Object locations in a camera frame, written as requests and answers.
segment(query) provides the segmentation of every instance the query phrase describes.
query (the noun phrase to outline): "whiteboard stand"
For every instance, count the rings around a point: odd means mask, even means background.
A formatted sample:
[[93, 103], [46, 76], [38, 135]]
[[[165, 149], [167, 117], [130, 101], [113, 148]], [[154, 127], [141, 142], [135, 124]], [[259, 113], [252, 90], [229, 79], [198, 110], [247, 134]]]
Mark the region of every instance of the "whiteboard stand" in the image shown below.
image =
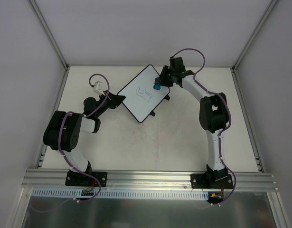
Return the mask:
[[168, 87], [153, 88], [159, 76], [154, 66], [148, 65], [117, 94], [126, 97], [122, 103], [139, 123], [149, 115], [155, 116], [154, 109], [164, 99], [170, 100]]

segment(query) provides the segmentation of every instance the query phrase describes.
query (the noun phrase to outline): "whiteboard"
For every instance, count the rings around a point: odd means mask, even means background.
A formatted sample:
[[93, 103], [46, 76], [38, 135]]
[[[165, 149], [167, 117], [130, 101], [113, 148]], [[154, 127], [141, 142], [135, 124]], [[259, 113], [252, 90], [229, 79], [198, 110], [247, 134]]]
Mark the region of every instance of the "whiteboard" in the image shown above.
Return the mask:
[[[88, 80], [101, 73], [110, 83], [110, 91], [118, 93], [145, 66], [72, 66], [59, 105], [61, 111], [82, 113], [83, 101], [98, 99]], [[155, 67], [161, 72], [162, 67]], [[204, 68], [199, 82], [211, 91], [224, 92], [232, 116], [232, 125], [225, 132], [226, 164], [236, 172], [258, 172], [254, 153], [244, 122], [229, 68]], [[161, 102], [155, 117], [138, 123], [124, 105], [107, 110], [100, 116], [98, 133], [79, 135], [78, 146], [93, 169], [136, 171], [206, 171], [207, 136], [201, 127], [199, 102], [178, 85], [170, 88], [170, 100]], [[64, 158], [47, 148], [42, 164], [47, 169], [68, 169]]]
[[154, 81], [159, 76], [154, 66], [148, 65], [118, 93], [126, 96], [123, 104], [140, 123], [170, 93], [168, 87], [162, 86], [160, 90], [153, 88]]

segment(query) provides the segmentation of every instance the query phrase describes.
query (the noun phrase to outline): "metal frame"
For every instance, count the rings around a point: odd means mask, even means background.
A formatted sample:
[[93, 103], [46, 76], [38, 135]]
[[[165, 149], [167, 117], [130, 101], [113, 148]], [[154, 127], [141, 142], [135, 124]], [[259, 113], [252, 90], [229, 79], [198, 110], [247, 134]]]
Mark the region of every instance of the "metal frame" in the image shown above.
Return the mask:
[[247, 54], [248, 50], [251, 48], [252, 44], [254, 43], [255, 39], [257, 38], [259, 32], [261, 31], [263, 25], [265, 24], [265, 22], [268, 20], [270, 14], [272, 13], [274, 7], [276, 6], [276, 4], [279, 2], [279, 0], [271, 0], [271, 2], [269, 3], [268, 7], [266, 8], [264, 14], [262, 15], [262, 17], [260, 18], [259, 22], [257, 23], [257, 25], [255, 26], [251, 36], [249, 37], [246, 45], [244, 46], [242, 52], [240, 53], [239, 58], [237, 59], [235, 65], [233, 66], [233, 70], [234, 72], [237, 70], [237, 68], [239, 67], [239, 65], [241, 64], [241, 62], [243, 61], [245, 55]]
[[45, 31], [45, 34], [48, 37], [53, 49], [55, 50], [55, 52], [56, 52], [61, 64], [64, 66], [65, 69], [67, 69], [68, 68], [68, 64], [66, 63], [66, 60], [65, 60], [63, 54], [61, 53], [61, 50], [60, 50], [56, 40], [54, 39], [54, 36], [53, 36], [49, 26], [47, 25], [47, 22], [46, 22], [45, 18], [43, 17], [39, 6], [35, 2], [35, 0], [28, 0], [28, 2], [31, 5], [31, 8], [33, 9], [36, 17], [38, 18], [38, 20], [39, 20], [39, 22], [41, 24], [41, 27]]
[[[22, 187], [73, 188], [65, 186], [65, 169], [29, 169]], [[108, 172], [107, 189], [122, 190], [187, 190], [191, 191], [190, 175], [204, 172], [169, 171], [105, 171]], [[272, 174], [261, 172], [235, 173], [236, 191], [276, 192], [278, 188]]]
[[27, 208], [28, 208], [31, 193], [32, 193], [32, 188], [22, 188], [16, 214], [14, 215], [14, 218], [12, 219], [12, 223], [8, 227], [21, 228], [24, 218], [25, 218]]
[[[60, 86], [59, 86], [59, 90], [58, 90], [58, 93], [57, 93], [57, 97], [55, 99], [55, 102], [54, 102], [54, 105], [53, 105], [53, 109], [52, 109], [51, 114], [50, 114], [50, 116], [49, 116], [49, 118], [47, 120], [47, 123], [49, 123], [52, 115], [54, 114], [54, 112], [59, 107], [60, 100], [61, 100], [62, 94], [63, 94], [65, 86], [66, 86], [66, 80], [68, 78], [69, 71], [70, 71], [70, 68], [68, 67], [67, 70], [65, 71], [64, 75], [63, 75], [63, 78], [62, 78], [61, 82], [60, 82]], [[40, 147], [39, 152], [38, 152], [39, 156], [38, 156], [38, 159], [36, 160], [35, 166], [34, 166], [35, 168], [41, 168], [43, 159], [44, 159], [45, 154], [46, 154], [46, 149], [47, 149], [47, 146], [44, 145], [43, 141], [41, 141], [41, 147]]]
[[277, 228], [291, 228], [288, 217], [285, 213], [280, 193], [268, 192], [267, 196]]
[[257, 165], [259, 166], [258, 169], [259, 169], [259, 171], [264, 172], [265, 171], [265, 167], [264, 167], [264, 163], [263, 163], [263, 158], [262, 158], [261, 152], [259, 150], [258, 143], [257, 143], [257, 141], [255, 139], [254, 131], [253, 131], [250, 119], [248, 117], [248, 112], [247, 112], [247, 109], [246, 109], [246, 106], [245, 106], [244, 98], [243, 98], [243, 95], [242, 95], [242, 92], [241, 92], [241, 89], [240, 89], [240, 85], [239, 85], [239, 82], [238, 82], [238, 79], [237, 79], [237, 75], [233, 70], [231, 70], [231, 74], [232, 74], [233, 82], [235, 84], [235, 89], [236, 89], [237, 96], [239, 98], [241, 109], [242, 109], [242, 112], [243, 112], [243, 117], [244, 117], [244, 120], [245, 120], [245, 124], [246, 124], [246, 127], [247, 127], [247, 132], [248, 132], [249, 139], [250, 139], [250, 142], [251, 142], [251, 147], [252, 147], [252, 149], [254, 151], [255, 159], [258, 161], [257, 162]]
[[[54, 51], [56, 52], [60, 62], [66, 69], [66, 72], [61, 81], [60, 89], [55, 100], [55, 104], [52, 113], [58, 109], [62, 93], [66, 84], [66, 79], [69, 73], [69, 65], [67, 64], [54, 36], [44, 19], [36, 0], [28, 0], [31, 5], [37, 19], [39, 20], [46, 36], [48, 37]], [[263, 159], [256, 142], [252, 125], [248, 118], [248, 112], [245, 107], [244, 99], [240, 90], [239, 82], [236, 75], [236, 70], [246, 56], [248, 50], [252, 47], [256, 37], [258, 36], [261, 28], [269, 18], [272, 10], [275, 8], [279, 0], [271, 0], [269, 6], [266, 8], [264, 14], [253, 30], [248, 42], [244, 46], [240, 56], [238, 57], [235, 65], [233, 66], [232, 76], [239, 98], [239, 102], [243, 111], [243, 116], [247, 126], [247, 131], [250, 137], [252, 148], [255, 154], [256, 160], [258, 160], [259, 170], [263, 172], [259, 173], [236, 173], [237, 186], [236, 191], [261, 191], [267, 192], [267, 196], [272, 209], [273, 217], [277, 228], [290, 228], [288, 218], [286, 217], [283, 209], [283, 204], [274, 181], [274, 176], [269, 173], [264, 173], [265, 167], [263, 165]], [[17, 211], [12, 216], [13, 222], [12, 228], [19, 228], [23, 224], [24, 216], [28, 207], [28, 202], [33, 191], [33, 188], [62, 188], [69, 189], [65, 186], [65, 178], [68, 170], [49, 170], [49, 169], [37, 169], [41, 167], [41, 158], [45, 155], [46, 146], [41, 145], [39, 152], [39, 159], [36, 164], [36, 169], [29, 169], [26, 172], [22, 183], [22, 191], [20, 200], [17, 203]], [[108, 184], [107, 189], [113, 190], [169, 190], [169, 191], [192, 191], [190, 184], [190, 174], [195, 172], [157, 172], [157, 171], [107, 171], [108, 172]]]

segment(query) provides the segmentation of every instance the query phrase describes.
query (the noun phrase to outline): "metal bar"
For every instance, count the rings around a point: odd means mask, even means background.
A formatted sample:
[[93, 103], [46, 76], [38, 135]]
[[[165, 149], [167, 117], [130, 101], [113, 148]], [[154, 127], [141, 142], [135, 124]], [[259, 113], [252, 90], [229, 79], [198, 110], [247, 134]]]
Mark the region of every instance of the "metal bar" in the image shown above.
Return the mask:
[[260, 166], [262, 168], [262, 171], [265, 171], [265, 167], [264, 167], [264, 164], [263, 164], [263, 158], [262, 158], [262, 155], [261, 155], [261, 153], [259, 151], [259, 146], [258, 146], [258, 143], [257, 143], [257, 141], [255, 139], [253, 129], [251, 127], [251, 123], [250, 123], [250, 120], [249, 120], [249, 117], [248, 117], [246, 105], [245, 105], [245, 102], [244, 102], [244, 99], [243, 99], [243, 95], [242, 95], [242, 92], [241, 92], [241, 89], [240, 89], [239, 82], [237, 80], [237, 75], [233, 70], [231, 70], [231, 74], [232, 74], [233, 82], [235, 84], [235, 89], [236, 89], [237, 96], [239, 98], [241, 109], [242, 109], [242, 112], [243, 112], [243, 117], [244, 117], [246, 128], [247, 128], [247, 131], [248, 131], [251, 147], [252, 147], [252, 149], [254, 151], [255, 156], [258, 158], [258, 160], [260, 162]]
[[[64, 75], [63, 75], [63, 78], [62, 78], [62, 80], [61, 80], [61, 82], [60, 82], [59, 91], [58, 91], [58, 93], [57, 93], [57, 97], [56, 97], [56, 100], [55, 100], [55, 102], [54, 102], [53, 109], [52, 109], [51, 114], [50, 114], [50, 116], [49, 116], [48, 122], [50, 121], [50, 119], [51, 119], [52, 115], [54, 114], [54, 112], [55, 112], [55, 111], [58, 109], [58, 107], [59, 107], [60, 100], [61, 100], [61, 97], [62, 97], [62, 93], [64, 92], [64, 89], [65, 89], [65, 86], [66, 86], [66, 80], [67, 80], [67, 78], [68, 78], [69, 70], [70, 70], [70, 69], [67, 69], [67, 70], [65, 71], [65, 73], [64, 73]], [[39, 165], [40, 165], [40, 158], [41, 158], [42, 156], [45, 156], [45, 154], [46, 154], [46, 149], [47, 149], [47, 146], [44, 145], [43, 141], [41, 141], [41, 147], [40, 147], [39, 152], [38, 152], [39, 156], [38, 156], [38, 158], [37, 158], [37, 160], [36, 160], [36, 162], [35, 162], [35, 168], [39, 168]]]
[[[145, 68], [145, 66], [147, 66], [149, 63], [148, 62], [145, 62], [145, 63], [140, 63], [140, 64], [121, 64], [121, 63], [119, 63], [119, 64], [117, 64], [117, 63], [113, 63], [113, 64], [111, 64], [111, 63], [106, 63], [106, 64], [80, 64], [80, 63], [73, 63], [73, 64], [71, 64], [71, 63], [69, 63], [68, 64], [68, 66], [70, 66], [70, 67], [143, 67], [143, 68]], [[164, 64], [162, 63], [162, 64], [152, 64], [154, 67], [162, 67]], [[186, 67], [201, 67], [201, 65], [185, 65]], [[210, 68], [227, 68], [227, 69], [229, 69], [229, 68], [232, 68], [232, 66], [225, 66], [225, 65], [220, 65], [220, 66], [217, 66], [217, 65], [206, 65], [206, 67], [210, 67]]]
[[56, 40], [54, 39], [53, 34], [52, 34], [49, 26], [47, 25], [47, 22], [46, 22], [45, 18], [43, 17], [39, 6], [35, 2], [35, 0], [28, 0], [28, 2], [30, 3], [35, 15], [37, 16], [42, 28], [44, 29], [50, 43], [52, 44], [61, 64], [64, 66], [65, 69], [67, 69], [68, 64], [66, 63], [66, 60], [65, 60], [63, 54], [61, 53], [61, 50], [60, 50], [58, 44], [56, 43]]
[[14, 219], [11, 221], [12, 228], [21, 228], [24, 217], [28, 208], [28, 203], [31, 197], [32, 188], [24, 188], [22, 189], [22, 194], [20, 197], [19, 205], [17, 207], [17, 211]]
[[270, 207], [273, 213], [277, 228], [291, 228], [287, 215], [285, 213], [280, 194], [278, 192], [267, 193]]
[[[29, 169], [22, 187], [73, 188], [65, 186], [68, 170]], [[122, 190], [187, 190], [191, 191], [190, 174], [203, 172], [165, 172], [165, 171], [106, 171], [107, 189]], [[278, 191], [273, 175], [269, 173], [235, 174], [236, 191]]]
[[255, 38], [258, 36], [259, 32], [261, 31], [263, 25], [265, 24], [265, 22], [267, 21], [268, 17], [271, 15], [272, 10], [274, 9], [274, 7], [276, 6], [276, 4], [279, 2], [279, 0], [272, 0], [268, 7], [266, 8], [264, 14], [262, 15], [262, 17], [260, 18], [259, 22], [257, 23], [255, 29], [253, 30], [250, 38], [248, 39], [246, 45], [244, 46], [242, 52], [240, 53], [239, 58], [237, 59], [235, 65], [233, 66], [234, 71], [237, 70], [237, 68], [239, 67], [239, 65], [241, 64], [242, 60], [244, 59], [246, 53], [248, 52], [248, 50], [250, 49], [250, 47], [252, 46], [252, 44], [255, 41]]

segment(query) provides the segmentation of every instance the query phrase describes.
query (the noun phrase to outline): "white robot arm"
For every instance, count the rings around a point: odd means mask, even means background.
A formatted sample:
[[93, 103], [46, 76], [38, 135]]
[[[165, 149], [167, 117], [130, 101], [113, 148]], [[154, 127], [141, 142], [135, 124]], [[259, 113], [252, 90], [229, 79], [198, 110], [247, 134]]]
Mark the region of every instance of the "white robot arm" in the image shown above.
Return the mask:
[[226, 107], [226, 96], [223, 93], [207, 91], [195, 79], [191, 70], [186, 70], [181, 57], [171, 57], [170, 66], [164, 66], [158, 78], [155, 79], [154, 89], [161, 86], [172, 87], [177, 84], [189, 91], [200, 102], [199, 121], [206, 131], [208, 141], [207, 171], [199, 178], [191, 178], [192, 188], [232, 188], [231, 175], [224, 166], [224, 136], [226, 124], [229, 121]]
[[[199, 102], [201, 102], [201, 99], [205, 96], [213, 96], [208, 94], [203, 88], [195, 83], [195, 81], [193, 80], [193, 75], [186, 76], [184, 79], [182, 79], [182, 88], [189, 91]], [[225, 168], [219, 156], [218, 135], [220, 131], [222, 131], [222, 129], [217, 130], [214, 133], [206, 130], [209, 156], [208, 166], [212, 170], [223, 170]], [[221, 142], [222, 157], [224, 157], [224, 140], [221, 140]]]

